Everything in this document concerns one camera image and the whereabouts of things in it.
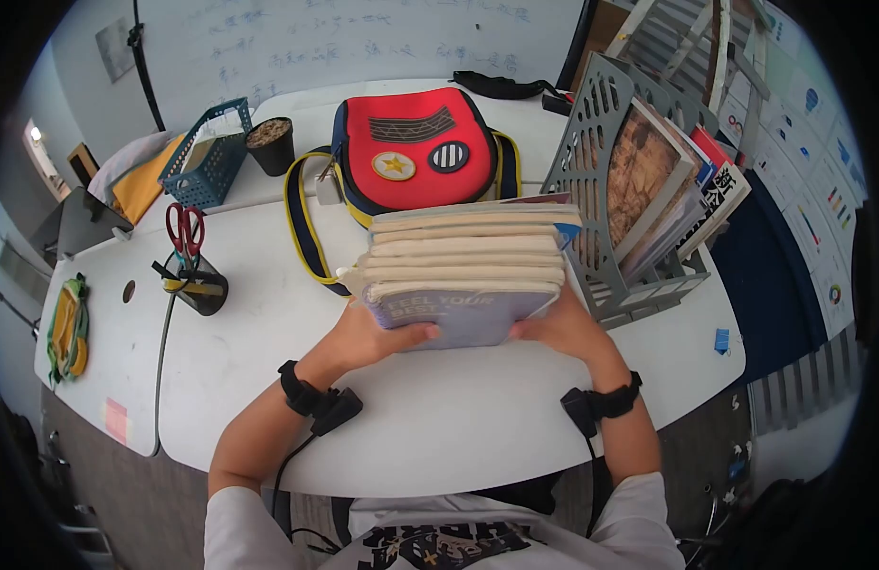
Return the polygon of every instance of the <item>white t-shirt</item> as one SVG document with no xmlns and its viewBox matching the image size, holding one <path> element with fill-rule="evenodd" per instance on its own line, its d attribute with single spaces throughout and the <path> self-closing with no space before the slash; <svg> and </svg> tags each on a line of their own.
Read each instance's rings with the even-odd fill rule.
<svg viewBox="0 0 879 570">
<path fill-rule="evenodd" d="M 661 473 L 617 485 L 591 540 L 528 509 L 472 494 L 357 499 L 354 541 L 321 570 L 683 568 L 667 527 Z M 245 487 L 208 500 L 205 568 L 302 568 L 299 553 Z"/>
</svg>

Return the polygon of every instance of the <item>scissors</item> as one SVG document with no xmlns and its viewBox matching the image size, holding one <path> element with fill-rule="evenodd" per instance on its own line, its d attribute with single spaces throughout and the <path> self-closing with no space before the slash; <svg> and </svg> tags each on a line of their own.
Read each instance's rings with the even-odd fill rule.
<svg viewBox="0 0 879 570">
<path fill-rule="evenodd" d="M 170 224 L 170 211 L 173 210 L 177 214 L 175 220 L 177 231 L 174 232 L 173 226 Z M 194 213 L 198 222 L 198 239 L 193 241 L 192 237 L 192 221 L 190 214 Z M 205 221 L 202 220 L 202 212 L 195 206 L 183 208 L 178 201 L 173 202 L 167 207 L 167 234 L 173 243 L 174 249 L 177 251 L 177 257 L 183 262 L 183 266 L 187 271 L 192 271 L 198 265 L 198 249 L 205 241 Z"/>
</svg>

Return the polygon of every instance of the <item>black mesh pen cup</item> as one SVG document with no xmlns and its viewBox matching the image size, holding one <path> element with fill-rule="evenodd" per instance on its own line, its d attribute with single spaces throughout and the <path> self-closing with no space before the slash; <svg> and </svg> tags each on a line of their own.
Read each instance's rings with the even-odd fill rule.
<svg viewBox="0 0 879 570">
<path fill-rule="evenodd" d="M 198 255 L 198 266 L 190 272 L 180 258 L 171 255 L 165 269 L 186 281 L 176 290 L 168 290 L 202 316 L 217 313 L 227 300 L 227 277 L 217 272 L 207 259 Z"/>
<path fill-rule="evenodd" d="M 246 150 L 269 176 L 283 176 L 293 164 L 293 122 L 287 117 L 263 120 L 246 133 Z"/>
</svg>

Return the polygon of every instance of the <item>whiteboard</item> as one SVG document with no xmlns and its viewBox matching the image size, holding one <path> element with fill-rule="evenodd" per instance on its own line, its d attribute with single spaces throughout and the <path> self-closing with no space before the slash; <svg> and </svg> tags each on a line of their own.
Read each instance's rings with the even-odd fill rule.
<svg viewBox="0 0 879 570">
<path fill-rule="evenodd" d="M 469 69 L 555 83 L 582 0 L 142 0 L 168 129 L 234 97 Z"/>
</svg>

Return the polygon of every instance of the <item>black plant pot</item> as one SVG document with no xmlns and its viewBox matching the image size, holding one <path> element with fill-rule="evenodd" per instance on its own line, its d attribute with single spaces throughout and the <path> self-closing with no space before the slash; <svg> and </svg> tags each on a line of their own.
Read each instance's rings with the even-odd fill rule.
<svg viewBox="0 0 879 570">
<path fill-rule="evenodd" d="M 246 139 L 249 140 L 253 132 L 271 120 L 286 120 L 288 124 L 287 131 L 274 141 L 261 147 L 251 148 L 247 145 L 246 150 L 252 155 L 259 166 L 263 167 L 266 174 L 269 176 L 284 176 L 287 169 L 293 164 L 294 159 L 293 121 L 287 117 L 273 117 L 269 120 L 263 120 L 263 122 L 253 127 L 252 131 L 246 133 Z"/>
</svg>

